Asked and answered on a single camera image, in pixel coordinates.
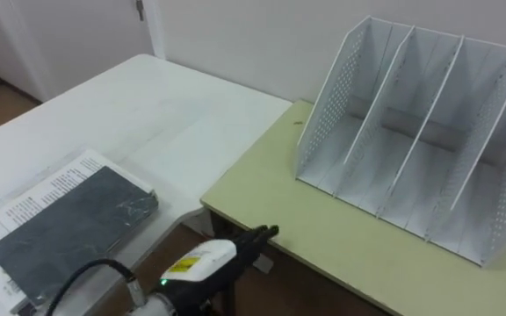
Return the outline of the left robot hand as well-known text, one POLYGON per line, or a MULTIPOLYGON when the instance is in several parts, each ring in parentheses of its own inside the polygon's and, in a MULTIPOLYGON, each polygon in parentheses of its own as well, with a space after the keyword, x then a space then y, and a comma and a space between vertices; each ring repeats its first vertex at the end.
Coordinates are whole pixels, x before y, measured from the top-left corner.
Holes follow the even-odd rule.
POLYGON ((278 226, 262 225, 233 239, 204 241, 163 272, 155 291, 169 300, 174 315, 201 315, 206 303, 235 284, 278 233, 278 226))

